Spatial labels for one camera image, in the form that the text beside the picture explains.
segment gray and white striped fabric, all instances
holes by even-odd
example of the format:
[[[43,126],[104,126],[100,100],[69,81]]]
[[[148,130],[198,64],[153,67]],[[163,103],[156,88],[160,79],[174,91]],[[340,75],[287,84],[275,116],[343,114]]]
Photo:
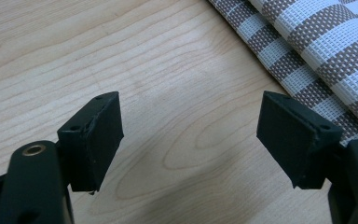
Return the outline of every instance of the gray and white striped fabric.
[[[341,77],[342,75],[340,73],[336,73],[336,70],[339,70],[340,68],[348,70],[347,67],[354,69],[353,65],[350,65],[351,63],[357,64],[355,66],[358,67],[358,61],[356,61],[357,58],[354,57],[355,62],[351,62],[351,56],[341,59],[340,61],[339,57],[342,58],[342,56],[339,56],[339,53],[346,48],[341,48],[339,51],[335,49],[335,51],[331,50],[331,52],[329,52],[328,50],[324,51],[323,47],[316,48],[312,45],[316,40],[320,40],[320,38],[314,34],[315,32],[310,32],[311,27],[322,27],[321,29],[326,29],[325,27],[327,25],[321,24],[323,22],[308,22],[307,24],[309,27],[292,29],[292,32],[284,31],[282,32],[283,35],[280,35],[272,26],[272,24],[283,24],[281,27],[298,27],[299,25],[306,23],[301,23],[301,21],[306,21],[307,18],[313,18],[312,15],[314,13],[312,14],[310,9],[307,10],[307,13],[309,13],[308,17],[303,15],[302,19],[298,19],[296,21],[297,26],[293,25],[294,22],[291,21],[291,26],[290,24],[286,24],[284,19],[282,19],[282,22],[278,22],[278,20],[281,19],[281,15],[288,8],[287,6],[295,2],[294,0],[253,1],[258,9],[264,12],[264,16],[261,15],[248,1],[211,0],[210,2],[226,18],[240,37],[256,54],[260,62],[264,64],[264,66],[283,85],[289,94],[302,104],[307,105],[312,110],[318,112],[323,117],[333,121],[336,125],[339,125],[344,129],[345,133],[341,139],[342,145],[345,146],[351,139],[358,139],[358,118],[356,118],[356,116],[354,116],[353,113],[333,93],[333,91],[337,91],[337,89],[339,89],[338,86],[345,85],[345,87],[347,87],[348,81],[345,82],[342,80],[346,80],[346,77],[351,77],[350,75]],[[311,1],[299,0],[297,2],[308,2],[308,5],[312,5]],[[292,18],[293,16],[288,14],[283,15],[282,17]],[[322,59],[319,60],[318,63],[315,63],[317,60],[309,57],[310,64],[307,64],[298,54],[300,53],[302,55],[302,52],[304,51],[307,52],[304,53],[304,55],[312,55],[308,52],[314,53],[315,50],[316,52],[321,53],[324,58],[328,59],[324,61]],[[316,70],[317,73],[324,74],[324,76],[319,77],[314,70]],[[344,100],[344,103],[349,105],[352,109],[353,107],[356,107],[353,111],[358,112],[358,93],[352,93],[351,97],[352,99],[357,100],[352,100],[350,102],[348,100]]]

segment wooden table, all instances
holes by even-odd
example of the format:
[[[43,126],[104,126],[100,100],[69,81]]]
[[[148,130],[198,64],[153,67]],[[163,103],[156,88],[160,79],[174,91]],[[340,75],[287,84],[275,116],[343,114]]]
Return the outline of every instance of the wooden table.
[[[0,1],[0,175],[11,153],[119,91],[125,138],[76,223],[329,223],[255,137],[283,92],[207,1]]]

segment metal rivet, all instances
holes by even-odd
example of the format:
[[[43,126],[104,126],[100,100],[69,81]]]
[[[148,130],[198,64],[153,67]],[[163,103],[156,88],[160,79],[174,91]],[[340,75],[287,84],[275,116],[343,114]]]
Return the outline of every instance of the metal rivet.
[[[43,152],[46,149],[44,145],[33,145],[30,147],[27,147],[22,151],[23,156],[34,156],[41,152]]]

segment light wood grain surface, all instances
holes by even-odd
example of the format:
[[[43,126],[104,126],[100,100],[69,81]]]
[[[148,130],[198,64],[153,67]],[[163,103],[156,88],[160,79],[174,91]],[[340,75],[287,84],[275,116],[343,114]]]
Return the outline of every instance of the light wood grain surface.
[[[255,137],[283,92],[207,1],[0,1],[0,175],[11,153],[119,91],[125,138],[76,223],[329,223]]]

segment striped placemat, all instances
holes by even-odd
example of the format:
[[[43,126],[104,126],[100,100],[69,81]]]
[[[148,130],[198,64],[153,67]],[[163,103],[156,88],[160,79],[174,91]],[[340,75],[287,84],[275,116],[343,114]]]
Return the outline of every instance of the striped placemat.
[[[335,60],[333,63],[333,61],[327,60],[327,62],[332,62],[332,64],[325,65],[326,62],[324,62],[319,67],[315,67],[312,63],[306,63],[301,57],[301,52],[298,51],[299,48],[303,50],[306,48],[300,47],[300,44],[292,46],[292,42],[296,42],[294,40],[304,43],[308,41],[308,44],[304,45],[309,45],[312,41],[303,40],[304,38],[302,37],[290,35],[291,33],[287,36],[282,36],[272,25],[275,25],[275,21],[286,11],[287,7],[285,6],[295,1],[254,1],[254,4],[266,16],[259,13],[248,1],[210,0],[210,2],[237,31],[243,41],[256,54],[260,62],[290,95],[344,129],[344,135],[341,139],[342,145],[345,146],[352,139],[358,139],[358,118],[349,110],[349,108],[353,109],[353,107],[356,107],[356,109],[353,109],[353,112],[358,112],[358,100],[350,104],[348,104],[347,100],[344,100],[343,102],[349,107],[345,106],[342,100],[340,100],[339,95],[335,94],[337,90],[333,87],[335,85],[342,85],[342,82],[338,81],[339,75],[329,75],[330,79],[332,79],[331,77],[337,78],[335,82],[328,82],[325,80],[325,77],[317,75],[318,71],[323,70],[320,68],[321,66],[324,68],[346,66],[341,65],[345,61],[338,62]],[[318,25],[319,23],[315,22],[310,27]],[[308,32],[310,27],[304,28],[302,32]],[[316,35],[313,34],[308,34],[308,36],[316,38]],[[330,55],[334,55],[332,56],[334,58],[337,57],[337,53],[330,53]]]

